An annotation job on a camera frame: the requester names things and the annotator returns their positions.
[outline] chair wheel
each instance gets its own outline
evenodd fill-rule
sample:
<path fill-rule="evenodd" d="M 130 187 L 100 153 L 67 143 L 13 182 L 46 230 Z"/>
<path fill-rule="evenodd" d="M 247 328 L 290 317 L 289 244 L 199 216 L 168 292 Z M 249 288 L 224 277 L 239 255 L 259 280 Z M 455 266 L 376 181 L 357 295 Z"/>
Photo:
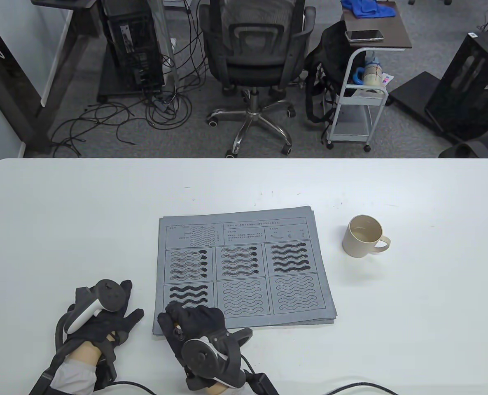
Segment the chair wheel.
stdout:
<path fill-rule="evenodd" d="M 291 145 L 287 145 L 285 144 L 283 147 L 282 147 L 282 155 L 286 155 L 286 156 L 289 156 L 289 154 L 291 154 Z"/>
<path fill-rule="evenodd" d="M 227 150 L 227 152 L 225 153 L 225 157 L 226 158 L 238 158 L 238 154 L 233 154 L 233 151 Z"/>
<path fill-rule="evenodd" d="M 286 111 L 286 116 L 287 116 L 288 118 L 295 118 L 295 115 L 296 115 L 296 114 L 297 114 L 297 113 L 295 113 L 295 109 L 294 109 L 293 107 L 288 107 L 288 108 L 287 108 L 287 111 Z"/>
<path fill-rule="evenodd" d="M 211 118 L 208 119 L 208 125 L 212 128 L 215 128 L 218 126 L 218 118 L 215 116 L 212 116 Z"/>

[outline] cup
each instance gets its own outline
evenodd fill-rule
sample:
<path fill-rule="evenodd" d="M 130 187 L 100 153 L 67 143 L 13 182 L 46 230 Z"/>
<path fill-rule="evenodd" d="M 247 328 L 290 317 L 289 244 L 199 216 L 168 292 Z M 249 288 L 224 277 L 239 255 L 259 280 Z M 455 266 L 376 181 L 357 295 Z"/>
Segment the cup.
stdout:
<path fill-rule="evenodd" d="M 376 247 L 378 241 L 387 245 Z M 362 258 L 370 252 L 383 252 L 390 247 L 390 239 L 383 236 L 383 228 L 375 218 L 370 216 L 355 216 L 346 229 L 343 239 L 343 249 L 354 258 Z"/>

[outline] black backpack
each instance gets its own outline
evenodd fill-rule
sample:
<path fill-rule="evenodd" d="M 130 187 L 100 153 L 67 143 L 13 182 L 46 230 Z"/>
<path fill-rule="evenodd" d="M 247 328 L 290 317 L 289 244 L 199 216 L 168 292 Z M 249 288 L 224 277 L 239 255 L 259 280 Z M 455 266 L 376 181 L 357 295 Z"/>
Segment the black backpack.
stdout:
<path fill-rule="evenodd" d="M 331 98 L 341 92 L 344 73 L 348 66 L 348 60 L 355 49 L 350 47 L 345 35 L 346 23 L 339 21 L 322 32 L 321 42 L 306 57 L 304 69 L 308 71 L 306 77 L 306 116 L 313 123 L 332 123 L 335 107 L 332 106 L 323 117 L 317 117 L 313 113 L 313 97 L 323 94 L 325 90 L 330 92 Z M 364 65 L 364 53 L 361 52 L 353 61 L 352 70 Z"/>

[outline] office chair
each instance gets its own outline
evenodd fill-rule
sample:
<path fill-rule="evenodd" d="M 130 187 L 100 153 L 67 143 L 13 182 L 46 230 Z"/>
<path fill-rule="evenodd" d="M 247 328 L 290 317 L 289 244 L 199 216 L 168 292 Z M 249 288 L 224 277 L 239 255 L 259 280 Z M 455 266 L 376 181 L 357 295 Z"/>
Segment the office chair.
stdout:
<path fill-rule="evenodd" d="M 246 1 L 234 4 L 249 6 Z M 283 92 L 285 87 L 300 75 L 304 67 L 306 47 L 315 24 L 315 8 L 305 8 L 304 0 L 296 0 L 291 14 L 291 26 L 288 28 L 276 23 L 255 22 L 222 26 L 219 0 L 211 0 L 210 4 L 200 5 L 199 18 L 209 69 L 222 83 L 223 92 L 235 93 L 238 85 L 251 87 L 242 90 L 246 109 L 216 109 L 207 117 L 208 124 L 212 127 L 217 126 L 219 121 L 243 122 L 232 148 L 227 150 L 225 157 L 238 156 L 240 144 L 253 125 L 280 134 L 285 140 L 281 152 L 289 155 L 292 148 L 289 133 L 272 121 L 267 113 L 284 109 L 291 118 L 295 116 L 293 105 L 285 100 L 282 94 L 266 104 L 261 104 L 258 88 L 278 86 L 279 90 L 276 92 Z"/>

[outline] black cable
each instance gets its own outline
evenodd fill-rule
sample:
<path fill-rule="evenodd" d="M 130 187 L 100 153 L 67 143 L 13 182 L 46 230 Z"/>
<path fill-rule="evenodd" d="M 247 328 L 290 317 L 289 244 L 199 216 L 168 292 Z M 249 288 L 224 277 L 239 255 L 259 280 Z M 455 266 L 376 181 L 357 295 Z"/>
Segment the black cable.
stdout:
<path fill-rule="evenodd" d="M 242 357 L 242 359 L 244 360 L 244 362 L 246 363 L 246 365 L 248 365 L 249 367 L 249 370 L 251 371 L 252 374 L 255 374 L 255 371 L 253 370 L 253 368 L 251 367 L 248 359 L 246 357 L 244 357 L 242 354 L 240 354 L 240 356 Z"/>
<path fill-rule="evenodd" d="M 141 388 L 142 390 L 148 392 L 150 395 L 157 395 L 156 393 L 154 393 L 153 391 L 151 391 L 150 389 L 148 389 L 146 386 L 142 386 L 141 384 L 135 383 L 133 381 L 115 381 L 113 383 L 108 384 L 107 387 L 110 387 L 110 386 L 121 386 L 121 385 L 133 386 L 133 387 Z"/>
<path fill-rule="evenodd" d="M 346 386 L 339 387 L 334 389 L 334 391 L 331 391 L 327 393 L 326 395 L 334 395 L 336 393 L 340 393 L 341 391 L 354 388 L 354 387 L 373 387 L 377 388 L 378 390 L 385 391 L 385 393 L 389 393 L 390 395 L 398 395 L 392 390 L 389 390 L 388 388 L 385 388 L 383 386 L 380 386 L 379 384 L 374 384 L 374 383 L 368 383 L 368 382 L 359 382 L 359 383 L 352 383 L 352 384 L 347 384 Z"/>

